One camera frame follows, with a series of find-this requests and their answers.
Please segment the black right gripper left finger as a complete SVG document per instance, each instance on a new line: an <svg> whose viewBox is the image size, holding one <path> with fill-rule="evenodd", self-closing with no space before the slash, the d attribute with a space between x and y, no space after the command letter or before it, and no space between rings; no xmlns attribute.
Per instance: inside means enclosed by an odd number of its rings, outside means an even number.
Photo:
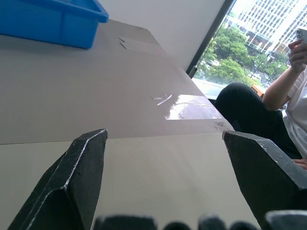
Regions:
<svg viewBox="0 0 307 230"><path fill-rule="evenodd" d="M84 133L45 171L8 230L90 230L107 129Z"/></svg>

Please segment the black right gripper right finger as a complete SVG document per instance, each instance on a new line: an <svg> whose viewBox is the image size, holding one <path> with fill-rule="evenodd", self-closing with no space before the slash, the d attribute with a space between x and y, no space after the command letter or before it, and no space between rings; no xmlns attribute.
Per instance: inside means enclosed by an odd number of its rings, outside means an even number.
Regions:
<svg viewBox="0 0 307 230"><path fill-rule="evenodd" d="M223 132L242 195L262 230L269 211L307 211L307 171L271 140L236 131Z"/></svg>

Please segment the bystander hand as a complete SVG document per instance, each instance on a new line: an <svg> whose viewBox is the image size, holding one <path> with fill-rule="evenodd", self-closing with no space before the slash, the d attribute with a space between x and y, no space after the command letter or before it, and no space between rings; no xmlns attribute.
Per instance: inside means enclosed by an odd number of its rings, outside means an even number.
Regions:
<svg viewBox="0 0 307 230"><path fill-rule="evenodd" d="M288 45L290 49L289 62L292 71L301 73L307 65L307 44L296 40Z"/></svg>

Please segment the bystander in white shirt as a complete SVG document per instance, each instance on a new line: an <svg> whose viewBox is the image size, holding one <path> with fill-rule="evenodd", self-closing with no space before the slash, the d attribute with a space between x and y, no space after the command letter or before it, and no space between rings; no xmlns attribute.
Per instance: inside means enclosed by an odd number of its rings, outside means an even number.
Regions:
<svg viewBox="0 0 307 230"><path fill-rule="evenodd" d="M214 106L234 130L270 139L307 172L307 69L283 94L286 110L271 110L250 87L231 83Z"/></svg>

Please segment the white smartphone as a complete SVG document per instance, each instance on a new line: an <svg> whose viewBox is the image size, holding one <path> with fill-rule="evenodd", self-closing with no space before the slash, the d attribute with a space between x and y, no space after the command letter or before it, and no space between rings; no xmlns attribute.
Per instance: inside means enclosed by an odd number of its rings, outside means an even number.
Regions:
<svg viewBox="0 0 307 230"><path fill-rule="evenodd" d="M298 26L295 31L297 40L300 40L299 46L307 44L307 27Z"/></svg>

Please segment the blue plastic bin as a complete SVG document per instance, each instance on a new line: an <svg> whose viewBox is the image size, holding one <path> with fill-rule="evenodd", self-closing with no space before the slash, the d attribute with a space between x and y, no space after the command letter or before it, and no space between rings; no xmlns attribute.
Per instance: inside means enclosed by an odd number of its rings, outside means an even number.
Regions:
<svg viewBox="0 0 307 230"><path fill-rule="evenodd" d="M90 49L109 14L98 0L0 0L0 34Z"/></svg>

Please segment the black window frame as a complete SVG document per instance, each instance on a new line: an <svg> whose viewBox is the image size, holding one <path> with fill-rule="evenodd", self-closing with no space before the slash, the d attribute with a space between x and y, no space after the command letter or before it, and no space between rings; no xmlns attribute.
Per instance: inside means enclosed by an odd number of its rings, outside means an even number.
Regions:
<svg viewBox="0 0 307 230"><path fill-rule="evenodd" d="M225 16L231 11L233 8L233 5L235 4L236 0L225 0L224 3L222 4L217 16L215 17L211 27L209 28L206 36L204 37L201 45L199 46L196 54L194 55L191 63L189 64L189 67L186 70L186 73L188 76L192 79L197 71L197 66L198 63L202 59L202 54L207 48L210 40L212 37L215 35L216 31L219 29L221 26Z"/></svg>

